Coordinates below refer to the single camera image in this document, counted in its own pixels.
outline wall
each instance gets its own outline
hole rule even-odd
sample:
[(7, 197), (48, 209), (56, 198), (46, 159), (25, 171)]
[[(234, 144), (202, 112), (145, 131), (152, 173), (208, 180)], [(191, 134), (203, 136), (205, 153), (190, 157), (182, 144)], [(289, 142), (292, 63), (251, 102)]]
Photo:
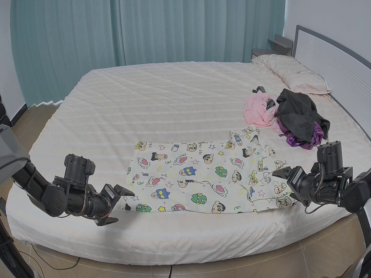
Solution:
[(323, 34), (371, 62), (371, 0), (286, 0), (284, 37), (296, 25)]
[(0, 0), (0, 95), (10, 120), (25, 104), (10, 41), (10, 1)]

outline headboard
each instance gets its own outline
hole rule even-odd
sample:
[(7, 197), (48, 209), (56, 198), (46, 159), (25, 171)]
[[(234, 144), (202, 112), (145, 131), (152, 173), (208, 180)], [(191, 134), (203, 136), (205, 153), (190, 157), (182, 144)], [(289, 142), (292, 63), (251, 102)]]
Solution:
[(292, 56), (320, 74), (332, 88), (331, 97), (371, 140), (371, 63), (344, 45), (296, 26)]

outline white pillow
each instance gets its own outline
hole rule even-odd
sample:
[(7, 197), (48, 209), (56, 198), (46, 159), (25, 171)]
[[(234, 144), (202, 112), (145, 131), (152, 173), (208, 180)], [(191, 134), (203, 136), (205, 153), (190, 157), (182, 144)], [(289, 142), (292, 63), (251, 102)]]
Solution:
[(293, 57), (263, 54), (251, 62), (264, 64), (295, 93), (318, 95), (331, 93), (330, 86), (321, 75), (309, 70)]

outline tiled floor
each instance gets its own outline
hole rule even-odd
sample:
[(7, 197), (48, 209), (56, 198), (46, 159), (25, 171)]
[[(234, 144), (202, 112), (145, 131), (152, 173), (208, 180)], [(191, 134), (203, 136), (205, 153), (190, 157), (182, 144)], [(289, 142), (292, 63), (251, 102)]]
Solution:
[[(55, 112), (54, 105), (33, 106), (13, 127), (13, 131), (23, 146), (29, 151), (39, 136), (45, 123)], [(0, 196), (7, 199), (12, 180), (0, 186)], [(1, 216), (9, 230), (5, 216)], [(20, 251), (31, 254), (42, 267), (46, 278), (96, 277), (96, 278), (165, 278), (170, 266), (132, 266), (108, 264), (82, 258), (71, 270), (56, 271), (47, 266), (28, 245), (15, 240)], [(35, 246), (39, 254), (56, 268), (70, 267), (77, 260), (64, 253)], [(330, 278), (340, 276), (365, 250), (364, 239), (356, 215), (345, 217), (328, 228), (289, 246), (268, 253), (261, 253), (225, 261), (205, 264), (174, 265), (173, 278), (237, 278), (237, 277), (284, 277), (284, 278)], [(39, 266), (24, 255), (25, 260), (40, 273)], [(1, 277), (11, 277), (10, 272), (0, 262)]]

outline teal curtain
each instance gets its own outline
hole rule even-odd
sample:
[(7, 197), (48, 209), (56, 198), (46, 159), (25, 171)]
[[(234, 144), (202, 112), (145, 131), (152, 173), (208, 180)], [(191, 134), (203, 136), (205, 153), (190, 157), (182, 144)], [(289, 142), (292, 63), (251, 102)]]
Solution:
[(14, 63), (27, 105), (63, 100), (92, 69), (249, 62), (282, 35), (285, 0), (12, 0)]

